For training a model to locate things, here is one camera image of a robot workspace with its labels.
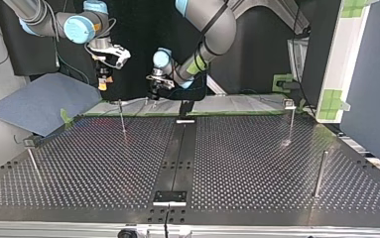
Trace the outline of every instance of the metal plate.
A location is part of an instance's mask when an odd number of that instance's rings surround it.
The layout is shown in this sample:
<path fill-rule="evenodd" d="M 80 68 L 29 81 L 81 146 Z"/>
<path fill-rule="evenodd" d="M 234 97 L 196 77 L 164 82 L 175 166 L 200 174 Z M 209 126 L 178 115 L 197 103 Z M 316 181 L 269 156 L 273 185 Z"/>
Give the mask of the metal plate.
<path fill-rule="evenodd" d="M 309 117 L 198 118 L 194 162 L 186 223 L 380 227 L 380 172 Z"/>
<path fill-rule="evenodd" d="M 27 220 L 46 220 L 47 210 L 68 210 L 68 216 L 111 211 L 120 220 L 123 212 L 148 214 L 174 120 L 132 118 L 125 124 L 126 134 L 119 118 L 82 119 L 35 152 L 38 171 L 29 159 L 13 165 L 0 176 L 0 211 L 36 211 Z"/>
<path fill-rule="evenodd" d="M 309 116 L 83 119 L 0 170 L 0 221 L 380 227 L 380 171 Z M 312 193 L 328 151 L 319 197 Z M 156 190 L 186 207 L 153 207 Z"/>

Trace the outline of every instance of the vertical post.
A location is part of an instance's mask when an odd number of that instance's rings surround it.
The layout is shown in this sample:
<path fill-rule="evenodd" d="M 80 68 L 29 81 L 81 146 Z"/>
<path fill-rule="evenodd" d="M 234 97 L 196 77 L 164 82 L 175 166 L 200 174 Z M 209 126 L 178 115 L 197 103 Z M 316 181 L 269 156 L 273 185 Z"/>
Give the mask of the vertical post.
<path fill-rule="evenodd" d="M 292 127 L 294 126 L 295 111 L 296 111 L 296 108 L 294 108 L 294 109 L 292 110 L 291 129 L 292 129 Z"/>
<path fill-rule="evenodd" d="M 316 188 L 314 189 L 314 194 L 313 194 L 313 196 L 315 198 L 319 197 L 319 191 L 320 191 L 320 187 L 321 187 L 321 184 L 322 184 L 322 177 L 323 177 L 323 173 L 324 173 L 324 170 L 325 170 L 325 163 L 326 163 L 326 159 L 327 158 L 328 158 L 328 151 L 324 151 L 322 153 L 321 162 L 320 162 L 320 165 L 319 165 L 319 171 L 318 171 Z"/>
<path fill-rule="evenodd" d="M 29 153 L 29 157 L 31 158 L 32 160 L 32 163 L 33 163 L 33 167 L 35 168 L 35 170 L 38 170 L 38 164 L 36 164 L 36 161 L 35 161 L 35 156 L 33 155 L 33 151 L 32 149 L 28 148 L 28 153 Z"/>

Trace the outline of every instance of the gray panel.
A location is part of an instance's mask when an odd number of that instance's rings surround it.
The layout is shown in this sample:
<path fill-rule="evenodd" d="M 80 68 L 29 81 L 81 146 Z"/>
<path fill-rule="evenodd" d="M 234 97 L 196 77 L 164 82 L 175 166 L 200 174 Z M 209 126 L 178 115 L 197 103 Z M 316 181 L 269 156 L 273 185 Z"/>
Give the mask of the gray panel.
<path fill-rule="evenodd" d="M 0 219 L 132 222 L 139 212 L 149 214 L 173 119 L 128 118 L 125 123 L 124 135 L 119 118 L 82 119 L 35 152 L 38 171 L 31 160 L 1 170 L 0 212 L 27 208 L 30 213 L 0 213 Z M 92 211 L 100 217 L 79 217 Z"/>
<path fill-rule="evenodd" d="M 372 4 L 341 129 L 380 158 L 380 1 Z"/>
<path fill-rule="evenodd" d="M 46 74 L 0 101 L 0 120 L 42 136 L 100 101 L 97 89 L 60 73 Z"/>

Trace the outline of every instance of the metal table surface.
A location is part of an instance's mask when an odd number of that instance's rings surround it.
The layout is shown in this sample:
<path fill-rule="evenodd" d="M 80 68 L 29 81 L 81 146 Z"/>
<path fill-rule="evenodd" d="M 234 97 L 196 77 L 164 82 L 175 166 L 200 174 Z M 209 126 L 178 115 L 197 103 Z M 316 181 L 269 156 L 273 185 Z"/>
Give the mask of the metal table surface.
<path fill-rule="evenodd" d="M 380 171 L 309 116 L 83 118 L 0 169 L 0 221 L 380 227 Z M 319 197 L 313 197 L 324 151 Z M 159 190 L 187 206 L 155 207 Z"/>

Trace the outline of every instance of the green tape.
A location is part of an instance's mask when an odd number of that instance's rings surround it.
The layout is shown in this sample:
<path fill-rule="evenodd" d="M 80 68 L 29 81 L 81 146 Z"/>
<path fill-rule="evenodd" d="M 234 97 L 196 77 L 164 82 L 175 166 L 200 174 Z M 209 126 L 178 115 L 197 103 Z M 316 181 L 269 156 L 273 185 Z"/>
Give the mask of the green tape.
<path fill-rule="evenodd" d="M 301 102 L 299 103 L 299 107 L 296 109 L 298 113 L 303 113 L 304 112 L 304 107 L 307 101 L 305 99 L 302 99 Z"/>
<path fill-rule="evenodd" d="M 319 109 L 318 119 L 335 120 L 337 112 L 341 109 L 341 90 L 325 90 Z"/>
<path fill-rule="evenodd" d="M 365 4 L 366 0 L 344 0 L 341 18 L 360 18 Z"/>
<path fill-rule="evenodd" d="M 292 82 L 294 80 L 294 77 L 291 74 L 276 74 L 274 75 L 273 79 L 273 92 L 283 92 L 283 93 L 290 93 L 290 89 L 283 89 L 282 87 L 278 86 L 277 83 L 280 81 L 284 82 Z"/>
<path fill-rule="evenodd" d="M 200 72 L 200 69 L 201 70 L 205 70 L 207 65 L 204 63 L 204 61 L 202 60 L 202 58 L 200 56 L 198 56 L 196 58 L 196 62 L 198 63 L 198 66 L 196 65 L 195 63 L 195 60 L 192 62 L 192 64 L 189 66 L 189 68 L 187 68 L 187 72 L 192 74 L 192 75 L 196 75 L 197 73 Z"/>
<path fill-rule="evenodd" d="M 68 113 L 66 113 L 65 109 L 61 109 L 61 118 L 63 119 L 63 122 L 65 123 L 65 129 L 68 129 L 72 126 L 72 122 L 74 121 L 73 118 L 68 117 Z"/>

